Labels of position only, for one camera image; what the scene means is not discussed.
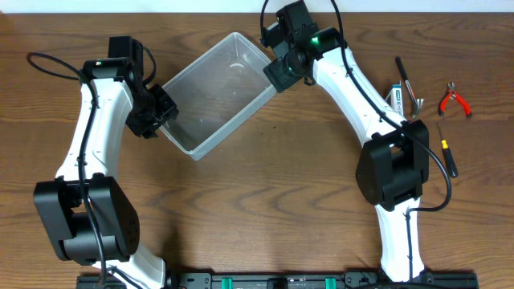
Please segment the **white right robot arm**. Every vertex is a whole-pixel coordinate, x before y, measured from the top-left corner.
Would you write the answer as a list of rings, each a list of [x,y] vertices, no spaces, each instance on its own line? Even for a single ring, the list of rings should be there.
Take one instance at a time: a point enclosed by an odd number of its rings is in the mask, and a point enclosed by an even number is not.
[[[275,54],[264,74],[278,92],[303,81],[333,98],[361,146],[355,178],[377,212],[381,271],[396,283],[420,279],[426,268],[418,248],[416,209],[429,176],[426,125],[409,122],[386,102],[339,30],[319,28],[304,2],[290,3],[275,16],[272,25],[260,27],[261,44]]]

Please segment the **clear plastic container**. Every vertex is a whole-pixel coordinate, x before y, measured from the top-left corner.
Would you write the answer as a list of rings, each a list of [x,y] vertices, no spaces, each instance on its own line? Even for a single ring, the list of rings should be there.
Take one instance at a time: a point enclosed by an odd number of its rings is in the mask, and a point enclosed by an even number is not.
[[[162,86],[179,113],[161,131],[200,160],[275,96],[263,73],[270,63],[242,34],[229,34]]]

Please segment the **white blue product box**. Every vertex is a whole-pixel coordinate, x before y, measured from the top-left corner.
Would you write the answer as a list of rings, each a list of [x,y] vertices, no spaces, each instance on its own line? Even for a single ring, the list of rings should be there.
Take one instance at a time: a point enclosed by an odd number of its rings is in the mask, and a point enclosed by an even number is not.
[[[392,88],[385,97],[385,101],[398,115],[405,115],[401,82],[392,85]]]

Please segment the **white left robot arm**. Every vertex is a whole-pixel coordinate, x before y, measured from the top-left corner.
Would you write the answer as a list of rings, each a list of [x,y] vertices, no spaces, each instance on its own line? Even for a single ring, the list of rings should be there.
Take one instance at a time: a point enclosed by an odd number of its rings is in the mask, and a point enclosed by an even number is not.
[[[140,242],[137,212],[117,182],[123,132],[154,138],[177,105],[144,73],[150,52],[129,36],[110,38],[104,59],[72,69],[81,108],[55,178],[35,186],[34,203],[57,257],[92,266],[79,288],[177,288],[179,278]]]

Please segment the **small black-handled hammer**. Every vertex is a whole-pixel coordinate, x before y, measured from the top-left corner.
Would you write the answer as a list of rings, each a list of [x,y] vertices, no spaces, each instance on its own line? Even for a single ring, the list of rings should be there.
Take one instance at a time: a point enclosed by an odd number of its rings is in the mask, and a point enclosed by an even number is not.
[[[410,80],[408,78],[408,75],[406,74],[406,70],[402,64],[402,60],[399,56],[395,57],[395,63],[397,64],[399,73],[402,77],[402,81],[406,85],[406,90],[410,97],[410,101],[411,101],[411,114],[410,115],[412,118],[417,118],[419,116],[420,112],[422,111],[422,107],[424,105],[424,99],[418,98],[415,95],[414,90],[411,86]]]

